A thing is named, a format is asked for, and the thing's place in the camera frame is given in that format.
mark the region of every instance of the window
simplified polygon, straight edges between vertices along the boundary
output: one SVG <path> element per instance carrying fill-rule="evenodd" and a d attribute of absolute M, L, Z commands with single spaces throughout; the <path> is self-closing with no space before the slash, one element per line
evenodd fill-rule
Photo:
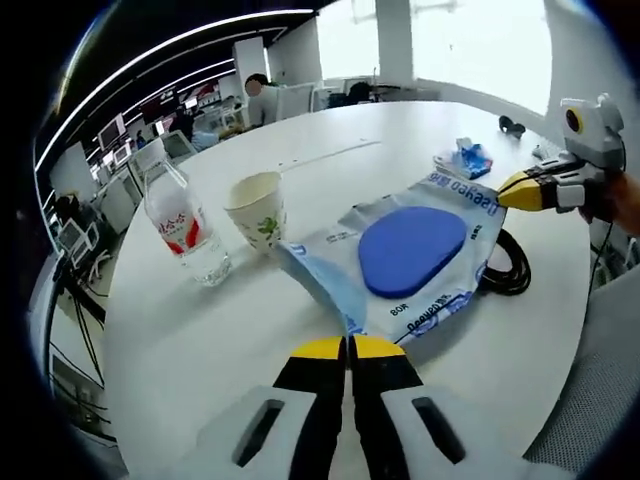
<path fill-rule="evenodd" d="M 322 78 L 380 73 L 375 0 L 338 0 L 317 17 Z"/>
<path fill-rule="evenodd" d="M 411 5 L 416 77 L 546 113 L 551 36 L 544 0 L 411 0 Z"/>

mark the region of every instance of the blue sponge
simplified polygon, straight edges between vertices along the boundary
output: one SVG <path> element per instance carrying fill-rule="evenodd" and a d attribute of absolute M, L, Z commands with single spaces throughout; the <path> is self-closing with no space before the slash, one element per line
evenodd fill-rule
<path fill-rule="evenodd" d="M 364 283 L 380 297 L 410 297 L 456 256 L 466 236 L 467 225 L 450 212 L 426 207 L 396 210 L 360 238 Z"/>

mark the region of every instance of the water bottle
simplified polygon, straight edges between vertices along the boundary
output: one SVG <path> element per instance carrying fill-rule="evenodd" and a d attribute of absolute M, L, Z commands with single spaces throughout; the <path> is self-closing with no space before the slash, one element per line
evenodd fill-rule
<path fill-rule="evenodd" d="M 146 171 L 144 189 L 147 215 L 171 252 L 198 282 L 222 282 L 231 261 L 189 188 L 187 175 L 164 158 Z"/>

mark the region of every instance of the white paper cup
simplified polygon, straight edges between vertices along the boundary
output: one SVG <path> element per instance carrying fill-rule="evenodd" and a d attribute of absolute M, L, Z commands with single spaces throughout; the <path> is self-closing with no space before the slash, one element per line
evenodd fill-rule
<path fill-rule="evenodd" d="M 282 238 L 287 215 L 278 172 L 263 172 L 236 183 L 225 210 L 256 250 L 269 254 Z"/>

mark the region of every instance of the white round table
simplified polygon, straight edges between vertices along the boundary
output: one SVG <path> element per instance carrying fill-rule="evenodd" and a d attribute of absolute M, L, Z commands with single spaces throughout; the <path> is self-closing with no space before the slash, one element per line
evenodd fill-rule
<path fill-rule="evenodd" d="M 336 222 L 352 205 L 398 192 L 433 170 L 434 154 L 469 136 L 494 158 L 481 183 L 497 188 L 535 163 L 539 138 L 504 136 L 497 118 L 438 102 L 358 105 L 279 122 L 184 162 L 191 184 L 232 256 L 216 288 L 192 281 L 145 215 L 136 212 L 120 250 L 105 331 L 106 395 L 131 473 L 178 460 L 198 431 L 256 384 L 271 385 L 303 342 L 341 335 L 340 323 L 293 279 L 250 250 L 222 209 L 230 186 L 282 170 L 287 238 Z M 526 252 L 529 289 L 489 294 L 409 347 L 426 384 L 443 385 L 485 412 L 521 455 L 567 379 L 586 310 L 587 225 L 577 213 L 510 211 L 505 228 Z M 333 478 L 369 478 L 345 418 Z"/>

